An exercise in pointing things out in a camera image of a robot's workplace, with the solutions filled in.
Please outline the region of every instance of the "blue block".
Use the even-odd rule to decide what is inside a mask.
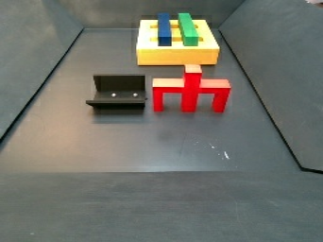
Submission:
[[[158,13],[158,46],[172,46],[170,13]]]

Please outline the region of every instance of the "yellow block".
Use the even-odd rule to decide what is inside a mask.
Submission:
[[[172,46],[158,46],[158,21],[142,20],[136,58],[138,65],[216,64],[219,45],[206,20],[194,20],[199,35],[198,46],[184,46],[178,21],[171,20]]]

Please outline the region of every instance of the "green block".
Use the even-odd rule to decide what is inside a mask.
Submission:
[[[198,33],[190,13],[178,13],[178,23],[186,46],[198,46]]]

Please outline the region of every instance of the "red arch block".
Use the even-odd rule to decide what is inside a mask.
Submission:
[[[164,93],[182,94],[182,111],[195,112],[199,94],[215,94],[212,108],[223,112],[231,85],[227,79],[202,79],[200,65],[186,65],[183,78],[155,78],[152,80],[154,110],[164,111]]]

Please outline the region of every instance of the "stacked blocks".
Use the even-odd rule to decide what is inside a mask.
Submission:
[[[170,14],[158,14],[158,46],[172,46]]]
[[[198,46],[186,46],[182,40],[180,21],[170,20],[172,33],[172,46],[159,44],[159,23],[158,20],[142,20],[136,57],[139,65],[183,65],[183,64],[216,64],[219,57],[219,45],[206,20],[194,20],[194,27],[198,34]]]
[[[198,46],[196,27],[190,13],[178,14],[179,29],[182,40],[186,46]]]
[[[227,79],[202,79],[199,65],[187,64],[184,78],[155,78],[152,80],[154,110],[164,111],[164,93],[182,94],[182,111],[195,112],[199,94],[214,94],[212,108],[223,112],[231,85]]]

